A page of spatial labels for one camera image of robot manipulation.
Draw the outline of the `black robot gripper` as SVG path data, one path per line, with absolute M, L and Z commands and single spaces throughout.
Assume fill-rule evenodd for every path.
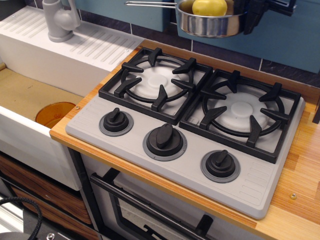
M 243 34 L 251 34 L 268 10 L 291 17 L 297 6 L 296 2 L 296 0 L 250 0 Z M 233 14 L 243 14 L 246 4 L 246 0 L 233 0 Z

